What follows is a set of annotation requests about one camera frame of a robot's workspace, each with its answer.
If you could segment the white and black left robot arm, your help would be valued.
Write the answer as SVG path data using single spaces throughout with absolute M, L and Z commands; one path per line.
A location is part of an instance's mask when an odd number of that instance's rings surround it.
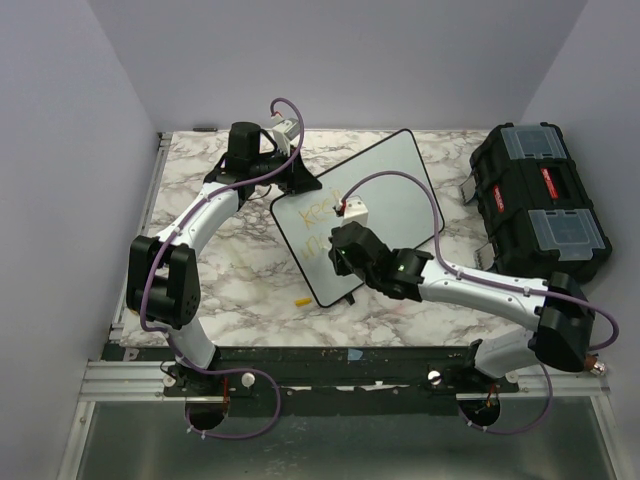
M 235 122 L 227 149 L 205 176 L 195 200 L 154 236 L 137 236 L 130 246 L 125 303 L 146 332 L 162 334 L 176 361 L 188 370 L 187 382 L 201 395 L 214 393 L 222 380 L 218 351 L 196 317 L 201 299 L 197 260 L 217 230 L 234 216 L 256 186 L 277 186 L 286 195 L 321 188 L 305 167 L 299 120 L 272 116 L 265 130 Z

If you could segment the white whiteboard with black frame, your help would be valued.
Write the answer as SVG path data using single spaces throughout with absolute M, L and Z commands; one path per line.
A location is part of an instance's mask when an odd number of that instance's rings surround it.
M 431 186 L 413 132 L 399 130 L 319 176 L 320 190 L 275 199 L 271 214 L 316 303 L 328 308 L 362 282 L 338 276 L 329 259 L 331 230 L 356 221 L 389 248 L 415 248 L 434 236 L 434 215 L 414 182 L 385 175 L 348 190 L 380 171 L 400 171 Z

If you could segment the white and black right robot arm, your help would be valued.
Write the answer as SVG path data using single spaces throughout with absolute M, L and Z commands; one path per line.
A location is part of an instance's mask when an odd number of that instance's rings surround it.
M 595 313 L 565 273 L 544 280 L 464 270 L 428 252 L 389 249 L 357 222 L 333 229 L 329 240 L 329 258 L 339 276 L 355 275 L 392 299 L 448 303 L 517 324 L 511 333 L 470 345 L 459 371 L 471 391 L 483 391 L 507 373 L 536 363 L 564 372 L 605 370 L 590 351 Z

